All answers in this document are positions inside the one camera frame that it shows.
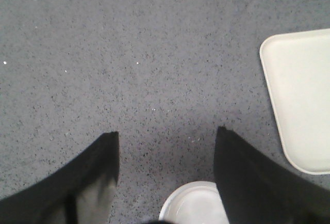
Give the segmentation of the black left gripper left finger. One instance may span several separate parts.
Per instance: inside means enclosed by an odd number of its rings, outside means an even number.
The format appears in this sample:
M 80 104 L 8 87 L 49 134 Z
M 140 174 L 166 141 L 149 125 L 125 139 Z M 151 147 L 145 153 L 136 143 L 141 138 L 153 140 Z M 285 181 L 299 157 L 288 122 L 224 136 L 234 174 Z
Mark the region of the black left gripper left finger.
M 1 200 L 1 223 L 106 223 L 119 178 L 119 133 L 103 133 L 79 156 Z

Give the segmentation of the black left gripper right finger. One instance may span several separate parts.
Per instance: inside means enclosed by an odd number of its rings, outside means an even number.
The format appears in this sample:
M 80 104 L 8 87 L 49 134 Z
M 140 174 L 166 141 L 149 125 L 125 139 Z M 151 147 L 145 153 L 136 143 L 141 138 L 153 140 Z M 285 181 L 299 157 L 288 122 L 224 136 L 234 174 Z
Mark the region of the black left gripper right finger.
M 217 129 L 214 179 L 229 223 L 329 223 L 329 190 Z

